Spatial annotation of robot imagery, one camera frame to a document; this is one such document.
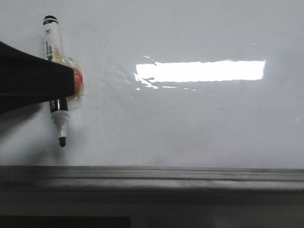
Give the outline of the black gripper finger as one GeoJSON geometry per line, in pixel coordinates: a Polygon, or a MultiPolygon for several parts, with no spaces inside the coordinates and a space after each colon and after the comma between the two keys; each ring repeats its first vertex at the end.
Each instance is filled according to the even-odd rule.
{"type": "Polygon", "coordinates": [[[73,94],[73,69],[0,43],[1,114],[73,94]]]}

